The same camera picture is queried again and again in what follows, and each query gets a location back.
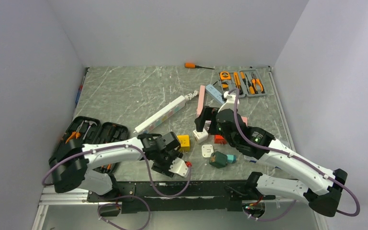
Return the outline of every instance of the robotic arm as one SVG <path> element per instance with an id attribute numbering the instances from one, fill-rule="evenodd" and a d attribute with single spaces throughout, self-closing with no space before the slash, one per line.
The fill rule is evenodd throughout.
<path id="1" fill-rule="evenodd" d="M 51 168 L 80 152 L 92 150 L 92 153 L 78 156 L 52 172 L 55 191 L 64 193 L 82 188 L 93 191 L 105 199 L 118 197 L 119 189 L 115 177 L 93 169 L 110 163 L 143 159 L 137 149 L 127 148 L 127 145 L 143 150 L 146 158 L 153 160 L 151 169 L 156 172 L 169 177 L 173 177 L 174 174 L 186 177 L 189 172 L 186 162 L 181 159 L 183 154 L 178 151 L 180 141 L 173 132 L 164 136 L 141 134 L 129 140 L 99 145 L 82 145 L 78 139 L 72 139 L 50 158 Z"/>
<path id="2" fill-rule="evenodd" d="M 339 205 L 342 188 L 327 178 L 331 177 L 341 184 L 345 184 L 347 173 L 341 169 L 332 171 L 309 161 L 283 145 L 269 132 L 259 127 L 247 126 L 242 121 L 241 116 L 236 114 L 242 133 L 252 143 L 263 146 L 263 148 L 249 144 L 236 127 L 233 111 L 235 95 L 225 92 L 224 98 L 226 102 L 220 108 L 208 106 L 203 108 L 201 115 L 195 119 L 197 131 L 201 132 L 205 121 L 210 120 L 211 125 L 208 130 L 210 134 L 223 136 L 230 146 L 236 148 L 243 155 L 278 166 L 298 179 L 280 179 L 261 172 L 252 172 L 246 182 L 245 190 L 259 196 L 278 195 L 292 198 L 308 204 L 314 211 L 324 216 L 333 217 Z M 274 151 L 274 149 L 282 150 L 287 155 Z M 318 168 L 326 176 L 322 176 L 304 162 Z"/>

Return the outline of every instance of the black tool case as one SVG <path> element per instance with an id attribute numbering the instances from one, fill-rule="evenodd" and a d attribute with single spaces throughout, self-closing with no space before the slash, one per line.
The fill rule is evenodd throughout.
<path id="1" fill-rule="evenodd" d="M 56 146 L 54 150 L 54 154 L 66 144 L 67 139 L 71 136 L 72 132 L 76 131 L 78 126 L 82 123 L 80 133 L 81 136 L 78 138 L 82 140 L 85 136 L 85 139 L 82 141 L 82 144 L 104 144 L 111 142 L 119 142 L 123 140 L 127 140 L 129 138 L 129 130 L 126 126 L 105 122 L 101 125 L 101 121 L 92 117 L 87 116 L 78 116 L 76 117 L 67 128 L 63 137 L 61 138 L 59 144 Z M 97 125 L 92 125 L 90 128 L 89 122 L 95 122 Z M 113 173 L 116 165 L 111 165 L 111 170 L 107 173 Z M 103 172 L 103 168 L 95 169 L 98 172 Z"/>

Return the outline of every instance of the tool box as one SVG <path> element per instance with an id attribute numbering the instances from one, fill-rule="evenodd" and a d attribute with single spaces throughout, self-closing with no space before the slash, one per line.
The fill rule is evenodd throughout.
<path id="1" fill-rule="evenodd" d="M 265 96 L 265 87 L 256 69 L 240 71 L 221 71 L 218 74 L 218 84 L 222 91 L 238 88 L 239 98 Z"/>
<path id="2" fill-rule="evenodd" d="M 101 121 L 95 118 L 78 116 L 67 128 L 59 144 L 55 148 L 58 151 L 63 147 L 73 132 L 79 131 L 78 139 L 82 140 L 82 144 L 104 144 L 127 140 L 129 138 L 129 130 L 126 126 L 105 122 L 101 125 Z M 115 164 L 104 165 L 95 170 L 101 173 L 113 173 L 116 169 Z"/>

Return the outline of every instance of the coiled white cord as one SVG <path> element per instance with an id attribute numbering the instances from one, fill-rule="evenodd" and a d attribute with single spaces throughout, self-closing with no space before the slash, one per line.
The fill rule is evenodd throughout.
<path id="1" fill-rule="evenodd" d="M 187 95 L 184 95 L 184 97 L 187 101 L 190 101 L 191 99 L 193 99 L 197 95 L 198 95 L 198 90 L 194 90 L 194 93 L 189 93 Z"/>

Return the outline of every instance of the white adapter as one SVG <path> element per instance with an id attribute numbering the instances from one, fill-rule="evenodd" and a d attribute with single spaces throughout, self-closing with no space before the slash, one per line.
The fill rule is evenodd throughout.
<path id="1" fill-rule="evenodd" d="M 214 152 L 214 147 L 212 145 L 203 145 L 201 147 L 202 156 L 205 158 L 210 158 Z"/>
<path id="2" fill-rule="evenodd" d="M 196 130 L 193 131 L 194 138 L 197 144 L 205 141 L 208 139 L 208 132 L 205 130 L 205 128 L 202 129 L 202 132 L 197 132 Z"/>
<path id="3" fill-rule="evenodd" d="M 167 120 L 173 114 L 177 113 L 180 109 L 182 109 L 185 105 L 186 101 L 193 99 L 198 95 L 198 91 L 195 90 L 194 93 L 189 93 L 185 96 L 179 96 L 174 101 L 170 102 L 164 108 L 159 110 L 153 116 L 151 116 L 146 121 L 142 122 L 142 124 L 138 125 L 133 132 L 135 135 L 148 133 L 153 130 L 155 127 L 160 125 L 163 121 Z"/>

